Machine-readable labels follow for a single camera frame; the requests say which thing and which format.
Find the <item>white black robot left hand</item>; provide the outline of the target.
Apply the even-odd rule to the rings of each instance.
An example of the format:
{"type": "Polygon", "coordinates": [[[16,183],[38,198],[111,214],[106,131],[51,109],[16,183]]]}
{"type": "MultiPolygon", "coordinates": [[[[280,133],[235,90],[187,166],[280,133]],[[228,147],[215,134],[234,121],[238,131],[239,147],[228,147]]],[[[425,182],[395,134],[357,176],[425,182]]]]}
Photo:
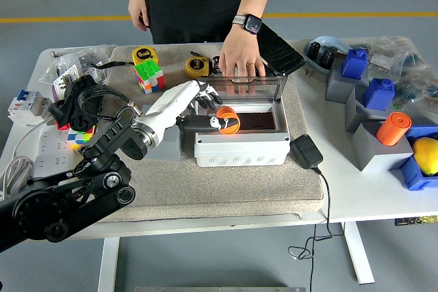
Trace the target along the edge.
{"type": "Polygon", "coordinates": [[[238,118],[213,116],[184,116],[183,112],[197,101],[204,109],[215,109],[222,104],[217,91],[208,83],[191,80],[166,90],[151,108],[134,122],[133,126],[147,135],[163,139],[167,128],[177,125],[181,131],[210,133],[238,128],[238,118]]]}

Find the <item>person's left hand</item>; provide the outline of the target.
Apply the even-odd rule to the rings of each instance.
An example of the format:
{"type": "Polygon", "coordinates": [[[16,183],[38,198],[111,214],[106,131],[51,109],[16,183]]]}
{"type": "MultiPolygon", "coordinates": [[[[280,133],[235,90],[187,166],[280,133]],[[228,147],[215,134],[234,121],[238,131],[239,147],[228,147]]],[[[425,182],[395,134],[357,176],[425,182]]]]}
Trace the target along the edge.
{"type": "Polygon", "coordinates": [[[227,78],[256,77],[256,73],[265,77],[257,36],[233,24],[220,50],[219,68],[227,78]]]}

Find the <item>person's right hand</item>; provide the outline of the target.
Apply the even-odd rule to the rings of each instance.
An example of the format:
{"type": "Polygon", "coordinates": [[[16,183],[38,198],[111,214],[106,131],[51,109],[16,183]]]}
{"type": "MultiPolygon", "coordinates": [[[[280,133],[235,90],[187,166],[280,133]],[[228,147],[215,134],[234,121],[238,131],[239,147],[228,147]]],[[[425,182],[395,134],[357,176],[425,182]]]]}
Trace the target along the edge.
{"type": "Polygon", "coordinates": [[[135,28],[146,31],[150,27],[148,0],[129,0],[128,11],[135,28]]]}

